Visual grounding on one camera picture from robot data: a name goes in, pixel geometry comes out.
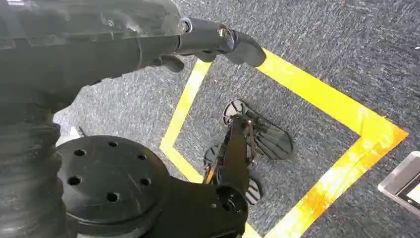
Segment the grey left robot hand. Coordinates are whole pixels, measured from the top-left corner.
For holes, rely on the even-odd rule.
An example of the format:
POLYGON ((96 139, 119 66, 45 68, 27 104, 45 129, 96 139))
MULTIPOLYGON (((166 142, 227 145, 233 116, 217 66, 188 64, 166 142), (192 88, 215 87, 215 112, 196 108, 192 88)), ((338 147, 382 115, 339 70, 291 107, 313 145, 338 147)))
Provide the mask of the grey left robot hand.
POLYGON ((0 108, 67 107, 79 90, 152 66, 173 72, 178 56, 260 66, 249 35, 185 17, 172 0, 3 0, 0 3, 0 108))

